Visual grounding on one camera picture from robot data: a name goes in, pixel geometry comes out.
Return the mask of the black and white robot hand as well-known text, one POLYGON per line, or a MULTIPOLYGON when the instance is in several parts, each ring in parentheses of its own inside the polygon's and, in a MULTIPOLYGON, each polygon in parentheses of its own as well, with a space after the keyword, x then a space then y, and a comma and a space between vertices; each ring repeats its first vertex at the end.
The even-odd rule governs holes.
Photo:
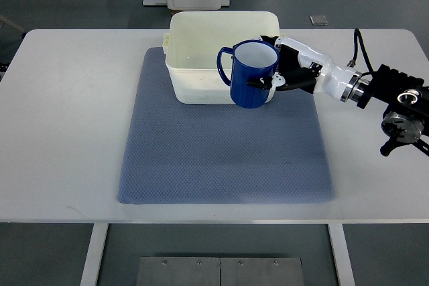
POLYGON ((274 46, 279 61, 272 76, 250 78, 247 85, 264 90, 302 89, 311 94, 325 93, 345 102, 352 97, 362 74, 349 66, 340 66, 327 54, 286 36, 259 40, 274 46))

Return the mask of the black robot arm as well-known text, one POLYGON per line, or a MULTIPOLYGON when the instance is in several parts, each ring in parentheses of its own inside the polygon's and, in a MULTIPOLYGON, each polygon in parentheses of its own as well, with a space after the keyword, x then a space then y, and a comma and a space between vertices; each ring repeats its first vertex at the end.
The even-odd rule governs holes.
POLYGON ((383 64, 374 70, 361 32, 355 29, 354 54, 348 67, 355 66, 359 51, 362 52, 368 72, 352 76, 342 93, 341 101, 350 99, 361 109, 372 98, 387 104, 381 129, 389 139, 380 148, 383 156, 387 157, 394 149, 405 145, 413 145, 427 155, 428 144, 422 140, 423 136, 428 136, 428 87, 424 86, 424 80, 383 64))

